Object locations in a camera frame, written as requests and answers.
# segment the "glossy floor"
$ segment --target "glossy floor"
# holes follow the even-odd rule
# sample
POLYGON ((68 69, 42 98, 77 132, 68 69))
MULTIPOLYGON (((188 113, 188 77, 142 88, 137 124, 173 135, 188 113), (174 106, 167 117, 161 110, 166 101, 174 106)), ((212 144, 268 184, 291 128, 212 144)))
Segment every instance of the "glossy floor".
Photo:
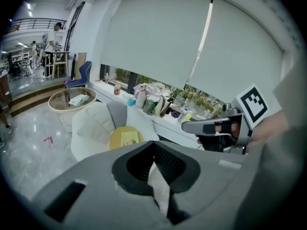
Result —
POLYGON ((14 132, 1 125, 6 146, 0 151, 1 169, 12 188, 28 199, 48 182, 77 163, 71 153, 71 133, 48 103, 8 118, 14 132))
POLYGON ((63 83, 68 78, 65 77, 65 74, 60 74, 59 78, 43 79, 43 72, 44 68, 41 67, 40 69, 33 70, 33 76, 11 80, 9 86, 12 96, 14 97, 28 91, 33 91, 53 83, 63 83))

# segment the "wooden step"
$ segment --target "wooden step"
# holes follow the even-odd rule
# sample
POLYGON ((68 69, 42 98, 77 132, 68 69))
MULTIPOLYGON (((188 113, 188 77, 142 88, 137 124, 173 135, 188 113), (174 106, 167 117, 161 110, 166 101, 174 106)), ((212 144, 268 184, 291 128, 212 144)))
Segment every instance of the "wooden step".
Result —
POLYGON ((19 102, 12 106, 11 108, 11 116, 14 117, 26 110, 29 110, 32 107, 35 107, 41 103, 47 102, 49 98, 60 90, 64 90, 65 88, 55 89, 48 92, 44 92, 41 94, 34 95, 31 98, 25 99, 22 102, 19 102))
POLYGON ((37 95, 40 95, 40 94, 43 94, 43 93, 47 93, 47 92, 50 92, 50 91, 53 91, 53 90, 60 90, 62 89, 63 87, 65 87, 65 85, 61 82, 61 83, 55 83, 55 84, 51 84, 49 86, 44 86, 40 89, 36 89, 36 90, 33 90, 31 92, 27 92, 27 93, 24 93, 24 94, 20 94, 16 97, 14 97, 12 99, 12 102, 10 103, 10 106, 14 106, 14 105, 17 105, 18 103, 21 103, 27 99, 30 99, 34 96, 37 96, 37 95))

